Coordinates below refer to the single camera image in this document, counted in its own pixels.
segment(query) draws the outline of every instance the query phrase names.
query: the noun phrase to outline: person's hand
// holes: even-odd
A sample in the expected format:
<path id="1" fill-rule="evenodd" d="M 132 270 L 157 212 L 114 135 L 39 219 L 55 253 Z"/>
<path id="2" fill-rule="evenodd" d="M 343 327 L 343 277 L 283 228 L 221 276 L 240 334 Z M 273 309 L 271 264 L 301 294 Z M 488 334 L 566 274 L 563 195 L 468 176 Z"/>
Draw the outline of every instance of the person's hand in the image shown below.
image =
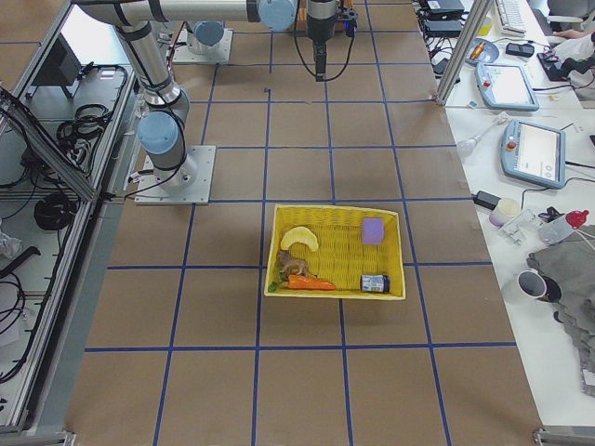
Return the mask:
<path id="1" fill-rule="evenodd" d="M 565 37 L 567 39 L 578 39 L 584 37 L 587 34 L 591 34 L 592 31 L 577 31 L 577 30 L 565 30 L 559 33 L 554 33 L 556 37 Z"/>

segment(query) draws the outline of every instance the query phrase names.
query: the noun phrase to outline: touchscreen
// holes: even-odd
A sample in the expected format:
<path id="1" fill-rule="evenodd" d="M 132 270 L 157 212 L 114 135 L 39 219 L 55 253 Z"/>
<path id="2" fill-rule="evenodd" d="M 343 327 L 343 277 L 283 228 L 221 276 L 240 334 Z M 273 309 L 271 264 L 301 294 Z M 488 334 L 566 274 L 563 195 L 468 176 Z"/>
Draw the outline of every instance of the touchscreen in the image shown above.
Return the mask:
<path id="1" fill-rule="evenodd" d="M 534 177 L 558 180 L 558 139 L 555 132 L 521 124 L 516 170 Z"/>
<path id="2" fill-rule="evenodd" d="M 489 67 L 494 101 L 501 104 L 527 104 L 531 97 L 518 67 Z"/>

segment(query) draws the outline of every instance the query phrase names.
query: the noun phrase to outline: mug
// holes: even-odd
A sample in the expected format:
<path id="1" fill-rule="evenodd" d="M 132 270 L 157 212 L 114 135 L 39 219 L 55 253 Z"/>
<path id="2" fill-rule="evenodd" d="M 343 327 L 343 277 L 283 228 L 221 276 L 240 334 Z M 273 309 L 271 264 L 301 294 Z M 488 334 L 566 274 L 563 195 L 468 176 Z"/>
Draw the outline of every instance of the mug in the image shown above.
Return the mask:
<path id="1" fill-rule="evenodd" d="M 502 295 L 515 301 L 526 299 L 543 300 L 547 290 L 548 287 L 543 277 L 535 269 L 526 269 L 502 287 Z"/>
<path id="2" fill-rule="evenodd" d="M 521 213 L 521 205 L 511 198 L 501 198 L 490 214 L 490 223 L 501 227 Z"/>

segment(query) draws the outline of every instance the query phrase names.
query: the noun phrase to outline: purple sponge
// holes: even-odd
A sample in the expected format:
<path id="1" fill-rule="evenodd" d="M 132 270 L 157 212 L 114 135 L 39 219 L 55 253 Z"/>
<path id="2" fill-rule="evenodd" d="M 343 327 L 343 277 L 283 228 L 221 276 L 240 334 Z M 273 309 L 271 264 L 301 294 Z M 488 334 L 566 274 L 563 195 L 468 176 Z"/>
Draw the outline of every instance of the purple sponge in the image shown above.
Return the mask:
<path id="1" fill-rule="evenodd" d="M 384 239 L 384 222 L 382 218 L 364 218 L 362 224 L 362 243 L 381 244 Z"/>

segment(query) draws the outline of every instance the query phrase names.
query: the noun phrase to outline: phone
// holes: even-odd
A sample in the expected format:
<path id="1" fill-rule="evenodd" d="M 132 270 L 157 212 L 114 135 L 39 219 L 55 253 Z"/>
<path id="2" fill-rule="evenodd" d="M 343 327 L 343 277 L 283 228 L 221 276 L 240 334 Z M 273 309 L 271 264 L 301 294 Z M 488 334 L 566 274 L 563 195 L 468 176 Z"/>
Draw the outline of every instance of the phone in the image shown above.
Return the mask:
<path id="1" fill-rule="evenodd" d="M 533 56 L 535 49 L 530 44 L 508 44 L 506 45 L 506 54 L 512 56 L 520 56 L 522 58 L 530 58 Z"/>

